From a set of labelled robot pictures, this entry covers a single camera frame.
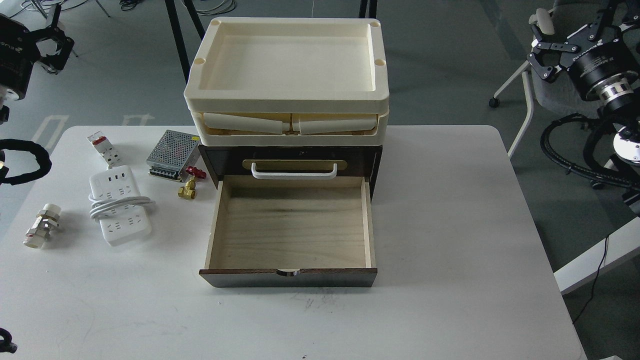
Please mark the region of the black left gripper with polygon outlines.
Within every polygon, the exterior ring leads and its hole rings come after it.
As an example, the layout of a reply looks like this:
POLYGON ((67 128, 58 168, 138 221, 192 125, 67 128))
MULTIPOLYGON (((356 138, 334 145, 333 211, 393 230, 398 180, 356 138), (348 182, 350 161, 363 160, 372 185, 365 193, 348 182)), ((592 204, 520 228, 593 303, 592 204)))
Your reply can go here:
POLYGON ((36 61, 51 75, 64 70, 74 41, 58 25, 61 11, 61 5, 52 6, 46 27, 32 32, 23 23, 0 16, 0 82, 11 100, 25 98, 36 61), (46 40, 54 41, 56 48, 52 54, 41 55, 35 44, 46 40))

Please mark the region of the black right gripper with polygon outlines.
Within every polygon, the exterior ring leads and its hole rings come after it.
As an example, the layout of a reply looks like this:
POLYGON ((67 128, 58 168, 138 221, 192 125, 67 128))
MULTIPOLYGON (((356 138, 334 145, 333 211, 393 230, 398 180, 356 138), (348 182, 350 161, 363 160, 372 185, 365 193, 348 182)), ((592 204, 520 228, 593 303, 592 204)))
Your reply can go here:
POLYGON ((535 20, 531 68, 545 82, 552 83, 567 69, 581 98, 622 98, 633 94, 631 84, 639 77, 639 64, 619 30, 606 27, 599 39, 582 27, 566 39, 555 34, 553 23, 535 20))

